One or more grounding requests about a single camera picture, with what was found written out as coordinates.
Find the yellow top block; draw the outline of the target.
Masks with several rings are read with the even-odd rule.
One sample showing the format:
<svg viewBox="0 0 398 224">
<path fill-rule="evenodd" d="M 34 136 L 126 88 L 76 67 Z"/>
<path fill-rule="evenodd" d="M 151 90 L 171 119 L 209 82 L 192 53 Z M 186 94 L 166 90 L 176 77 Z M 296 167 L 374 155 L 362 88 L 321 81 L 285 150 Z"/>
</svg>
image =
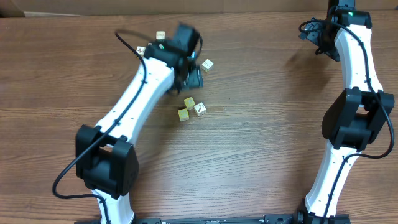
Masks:
<svg viewBox="0 0 398 224">
<path fill-rule="evenodd" d="M 178 117 L 180 121 L 189 120 L 189 112 L 186 108 L 178 110 Z"/>
</svg>

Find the yellow G block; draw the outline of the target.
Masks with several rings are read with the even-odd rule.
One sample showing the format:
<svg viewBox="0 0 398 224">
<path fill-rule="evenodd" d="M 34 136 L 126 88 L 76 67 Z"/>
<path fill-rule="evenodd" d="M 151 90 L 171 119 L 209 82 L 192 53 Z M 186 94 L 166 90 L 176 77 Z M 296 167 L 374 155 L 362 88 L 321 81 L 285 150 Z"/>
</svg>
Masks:
<svg viewBox="0 0 398 224">
<path fill-rule="evenodd" d="M 184 99 L 184 104 L 187 110 L 192 110 L 195 107 L 195 101 L 192 97 Z"/>
</svg>

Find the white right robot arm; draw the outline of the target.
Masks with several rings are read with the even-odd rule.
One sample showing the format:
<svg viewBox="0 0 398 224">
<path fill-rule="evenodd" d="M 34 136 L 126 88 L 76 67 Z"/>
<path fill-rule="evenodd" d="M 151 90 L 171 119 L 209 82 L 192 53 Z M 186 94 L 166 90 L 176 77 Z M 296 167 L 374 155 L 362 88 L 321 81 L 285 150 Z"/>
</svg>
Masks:
<svg viewBox="0 0 398 224">
<path fill-rule="evenodd" d="M 348 223 L 348 216 L 337 215 L 336 208 L 356 159 L 382 159 L 394 147 L 389 114 L 395 100 L 376 75 L 372 26 L 368 12 L 343 4 L 329 7 L 326 19 L 313 18 L 299 27 L 301 39 L 317 45 L 316 54 L 340 62 L 345 88 L 323 117 L 322 163 L 294 223 Z"/>
</svg>

